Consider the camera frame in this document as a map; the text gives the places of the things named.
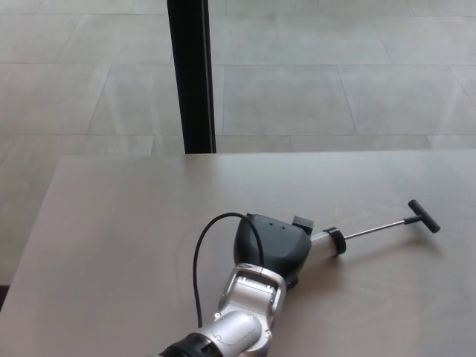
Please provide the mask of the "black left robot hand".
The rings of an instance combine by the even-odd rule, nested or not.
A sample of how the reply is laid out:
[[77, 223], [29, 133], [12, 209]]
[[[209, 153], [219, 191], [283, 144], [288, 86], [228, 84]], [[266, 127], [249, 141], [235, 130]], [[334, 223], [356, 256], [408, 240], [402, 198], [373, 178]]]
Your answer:
[[295, 216], [291, 223], [248, 214], [234, 240], [234, 262], [262, 266], [279, 274], [288, 290], [298, 284], [298, 273], [311, 248], [312, 220]]

